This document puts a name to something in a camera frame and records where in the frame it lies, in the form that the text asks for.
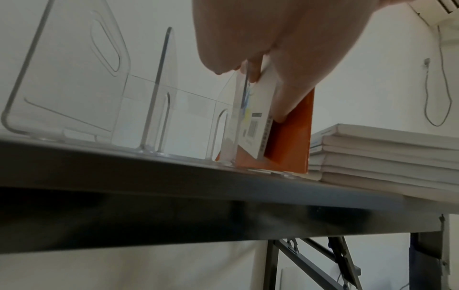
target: finger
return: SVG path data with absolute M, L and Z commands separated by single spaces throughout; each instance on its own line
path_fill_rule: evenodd
M 262 74 L 263 54 L 248 60 L 249 63 L 249 82 L 256 83 Z
M 312 87 L 295 87 L 282 84 L 271 103 L 271 116 L 274 121 L 283 123 L 288 114 L 312 89 Z

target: orange book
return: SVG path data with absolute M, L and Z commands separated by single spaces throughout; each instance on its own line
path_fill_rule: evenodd
M 284 123 L 273 123 L 263 160 L 253 158 L 241 146 L 238 146 L 236 166 L 306 173 L 313 105 L 314 90 L 296 106 Z

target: air conditioner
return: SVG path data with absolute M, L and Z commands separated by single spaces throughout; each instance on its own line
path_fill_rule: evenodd
M 416 0 L 410 5 L 430 26 L 459 18 L 459 0 Z

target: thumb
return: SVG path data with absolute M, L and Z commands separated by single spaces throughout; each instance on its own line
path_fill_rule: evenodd
M 313 87 L 296 87 L 281 84 L 271 103 L 271 116 L 277 123 L 283 123 L 287 115 L 301 102 Z

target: hand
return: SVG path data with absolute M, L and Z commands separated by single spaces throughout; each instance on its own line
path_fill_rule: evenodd
M 217 74 L 248 60 L 256 82 L 264 54 L 282 81 L 271 114 L 283 122 L 354 45 L 372 13 L 404 0 L 193 0 L 197 48 Z

